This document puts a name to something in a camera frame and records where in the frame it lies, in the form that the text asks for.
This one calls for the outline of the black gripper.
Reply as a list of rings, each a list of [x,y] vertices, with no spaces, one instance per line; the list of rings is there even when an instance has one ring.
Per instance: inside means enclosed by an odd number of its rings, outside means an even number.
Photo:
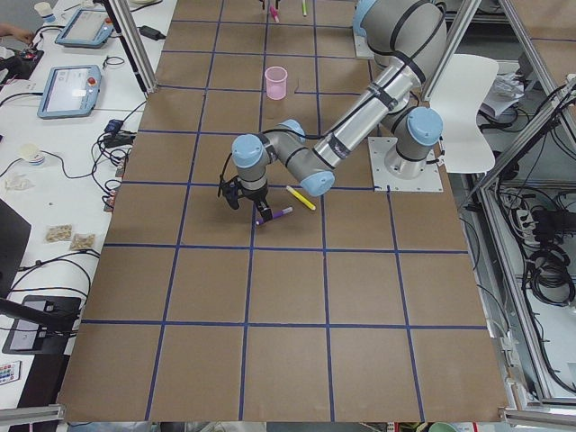
[[[256,205],[256,209],[260,214],[260,218],[257,220],[258,222],[268,222],[273,219],[273,212],[266,200],[267,193],[267,184],[252,190],[241,183],[238,175],[235,175],[229,181],[225,181],[223,177],[220,178],[219,195],[222,195],[226,199],[229,207],[232,210],[238,210],[239,199],[249,199]]]

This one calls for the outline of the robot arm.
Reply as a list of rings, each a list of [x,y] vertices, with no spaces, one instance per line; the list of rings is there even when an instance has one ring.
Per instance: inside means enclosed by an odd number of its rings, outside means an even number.
[[[404,112],[410,92],[436,71],[446,46],[446,10],[432,1],[360,1],[353,29],[364,37],[382,73],[312,148],[306,147],[308,137],[294,120],[236,137],[228,160],[238,173],[221,179],[218,190],[230,208],[238,209],[239,199],[247,198],[264,221],[273,218],[266,168],[275,161],[308,194],[326,193],[337,166],[385,116]]]

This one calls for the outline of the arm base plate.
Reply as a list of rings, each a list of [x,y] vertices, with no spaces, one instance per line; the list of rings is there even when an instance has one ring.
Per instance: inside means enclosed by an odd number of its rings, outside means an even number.
[[[397,153],[397,139],[369,137],[368,148],[376,192],[442,193],[444,191],[432,148],[427,157],[412,162]]]
[[[368,47],[365,36],[353,33],[355,44],[355,56],[358,59],[373,59],[374,53]]]

